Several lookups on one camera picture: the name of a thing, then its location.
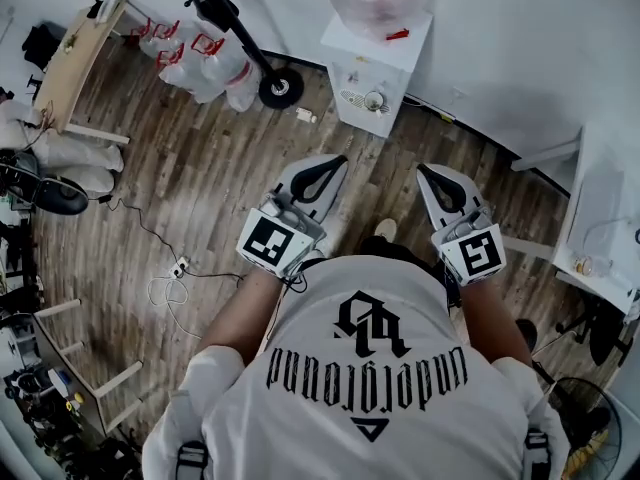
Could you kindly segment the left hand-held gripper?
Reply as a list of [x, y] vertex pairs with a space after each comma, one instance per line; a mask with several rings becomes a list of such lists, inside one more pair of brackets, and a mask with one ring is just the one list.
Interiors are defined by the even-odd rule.
[[[337, 154], [316, 155], [287, 165], [273, 191], [258, 208], [250, 209], [237, 253], [279, 279], [294, 277], [326, 236], [317, 222], [327, 216], [347, 171], [347, 158]], [[298, 202], [298, 208], [280, 194]]]

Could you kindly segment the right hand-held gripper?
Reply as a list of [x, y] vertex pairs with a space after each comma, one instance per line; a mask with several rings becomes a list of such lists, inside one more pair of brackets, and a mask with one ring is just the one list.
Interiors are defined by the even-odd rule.
[[440, 229], [431, 242], [458, 285], [500, 272], [506, 266], [502, 234], [489, 210], [481, 207], [482, 196], [473, 180], [439, 164], [419, 164], [416, 179], [429, 220]]

